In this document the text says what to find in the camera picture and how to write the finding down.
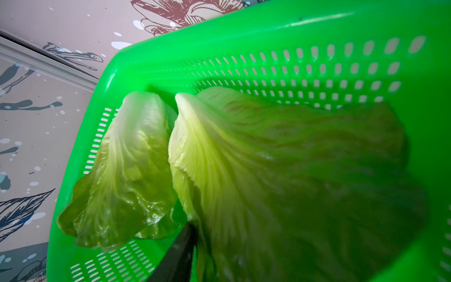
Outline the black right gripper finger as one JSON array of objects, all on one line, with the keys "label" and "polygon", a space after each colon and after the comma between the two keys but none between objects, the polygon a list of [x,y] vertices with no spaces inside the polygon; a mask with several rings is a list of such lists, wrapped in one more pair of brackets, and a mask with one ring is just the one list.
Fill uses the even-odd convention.
[{"label": "black right gripper finger", "polygon": [[147,282],[189,282],[197,241],[196,227],[185,224]]}]

